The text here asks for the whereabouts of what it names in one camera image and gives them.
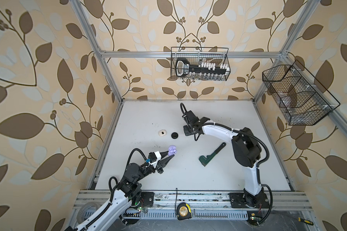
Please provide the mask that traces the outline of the purple round earbud case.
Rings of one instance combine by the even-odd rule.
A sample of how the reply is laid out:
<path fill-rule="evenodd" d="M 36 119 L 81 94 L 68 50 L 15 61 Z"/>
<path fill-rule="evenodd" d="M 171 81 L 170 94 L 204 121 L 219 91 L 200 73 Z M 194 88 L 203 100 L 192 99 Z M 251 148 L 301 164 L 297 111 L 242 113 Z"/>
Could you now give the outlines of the purple round earbud case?
<path fill-rule="evenodd" d="M 173 156 L 177 153 L 177 149 L 175 145 L 170 145 L 168 148 L 168 156 Z"/>

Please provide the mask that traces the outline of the yellow black tape measure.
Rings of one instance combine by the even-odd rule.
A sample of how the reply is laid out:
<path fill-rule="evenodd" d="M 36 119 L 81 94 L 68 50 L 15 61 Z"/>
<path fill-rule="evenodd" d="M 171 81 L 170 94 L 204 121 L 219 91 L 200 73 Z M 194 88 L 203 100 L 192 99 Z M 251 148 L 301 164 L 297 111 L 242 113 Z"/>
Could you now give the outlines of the yellow black tape measure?
<path fill-rule="evenodd" d="M 185 220 L 192 218 L 192 212 L 189 204 L 183 202 L 176 207 L 176 216 L 178 220 Z"/>

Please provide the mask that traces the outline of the green pipe wrench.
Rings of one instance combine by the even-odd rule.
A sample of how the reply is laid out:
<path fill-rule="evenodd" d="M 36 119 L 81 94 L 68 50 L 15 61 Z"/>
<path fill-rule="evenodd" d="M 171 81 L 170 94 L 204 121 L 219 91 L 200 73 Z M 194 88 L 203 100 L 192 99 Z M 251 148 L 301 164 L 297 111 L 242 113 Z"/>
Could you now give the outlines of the green pipe wrench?
<path fill-rule="evenodd" d="M 220 144 L 220 146 L 214 150 L 213 153 L 211 153 L 210 155 L 207 155 L 207 156 L 200 156 L 199 157 L 199 161 L 200 163 L 206 167 L 211 161 L 212 159 L 226 146 L 226 143 L 223 142 Z"/>

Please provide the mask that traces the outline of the white earbud charging case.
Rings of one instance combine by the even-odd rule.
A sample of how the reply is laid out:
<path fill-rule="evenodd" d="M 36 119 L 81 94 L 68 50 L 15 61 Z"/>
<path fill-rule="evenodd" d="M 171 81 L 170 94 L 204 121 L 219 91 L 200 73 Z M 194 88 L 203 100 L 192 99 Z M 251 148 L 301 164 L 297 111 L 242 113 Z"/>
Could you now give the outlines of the white earbud charging case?
<path fill-rule="evenodd" d="M 159 131 L 159 136 L 163 137 L 165 135 L 167 135 L 167 131 L 166 130 Z"/>

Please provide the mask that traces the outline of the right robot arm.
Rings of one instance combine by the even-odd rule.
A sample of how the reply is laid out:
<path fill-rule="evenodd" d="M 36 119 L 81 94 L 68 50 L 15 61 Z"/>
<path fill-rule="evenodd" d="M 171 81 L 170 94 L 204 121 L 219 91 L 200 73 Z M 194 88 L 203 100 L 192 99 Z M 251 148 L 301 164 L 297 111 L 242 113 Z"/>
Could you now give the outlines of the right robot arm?
<path fill-rule="evenodd" d="M 180 104 L 180 109 L 186 122 L 184 126 L 186 136 L 193 135 L 197 140 L 200 135 L 210 135 L 232 145 L 234 157 L 243 167 L 245 204 L 250 208 L 261 204 L 264 191 L 259 166 L 270 157 L 270 152 L 264 142 L 255 137 L 249 128 L 235 130 L 215 123 L 207 117 L 198 118 L 192 111 L 188 111 L 184 104 Z"/>

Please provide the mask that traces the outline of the yellow handled screwdriver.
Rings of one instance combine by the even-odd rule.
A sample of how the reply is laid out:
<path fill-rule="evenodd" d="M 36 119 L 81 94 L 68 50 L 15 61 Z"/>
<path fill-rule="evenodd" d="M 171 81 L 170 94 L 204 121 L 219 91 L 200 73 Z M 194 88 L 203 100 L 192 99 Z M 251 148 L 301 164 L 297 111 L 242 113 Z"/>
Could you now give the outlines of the yellow handled screwdriver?
<path fill-rule="evenodd" d="M 299 221 L 299 222 L 302 222 L 302 223 L 305 223 L 305 224 L 307 224 L 307 225 L 310 225 L 310 226 L 313 226 L 313 225 L 314 225 L 314 223 L 313 223 L 312 221 L 307 220 L 307 219 L 304 219 L 304 218 L 298 218 L 298 221 Z"/>

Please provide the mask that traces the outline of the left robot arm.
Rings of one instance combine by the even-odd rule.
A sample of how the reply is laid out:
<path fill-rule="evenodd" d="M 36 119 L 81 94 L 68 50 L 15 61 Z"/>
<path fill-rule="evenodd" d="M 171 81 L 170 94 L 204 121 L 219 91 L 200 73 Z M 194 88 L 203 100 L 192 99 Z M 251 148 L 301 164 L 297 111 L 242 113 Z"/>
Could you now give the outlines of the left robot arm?
<path fill-rule="evenodd" d="M 67 227 L 67 231 L 106 231 L 129 208 L 144 203 L 141 199 L 139 182 L 152 173 L 163 173 L 168 162 L 174 158 L 177 149 L 169 146 L 165 152 L 151 152 L 148 156 L 142 150 L 135 148 L 131 151 L 124 174 L 120 181 L 116 177 L 109 179 L 110 198 L 88 219 L 75 228 Z"/>

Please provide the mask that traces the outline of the black round earbud case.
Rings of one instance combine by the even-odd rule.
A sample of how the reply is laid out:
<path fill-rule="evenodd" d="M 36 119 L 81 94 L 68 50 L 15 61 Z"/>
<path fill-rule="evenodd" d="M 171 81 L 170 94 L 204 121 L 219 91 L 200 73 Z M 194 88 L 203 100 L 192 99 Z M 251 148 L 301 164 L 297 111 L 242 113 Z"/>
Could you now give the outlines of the black round earbud case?
<path fill-rule="evenodd" d="M 171 138 L 172 138 L 172 139 L 177 139 L 177 138 L 178 138 L 178 133 L 177 133 L 177 132 L 173 132 L 173 133 L 171 134 Z"/>

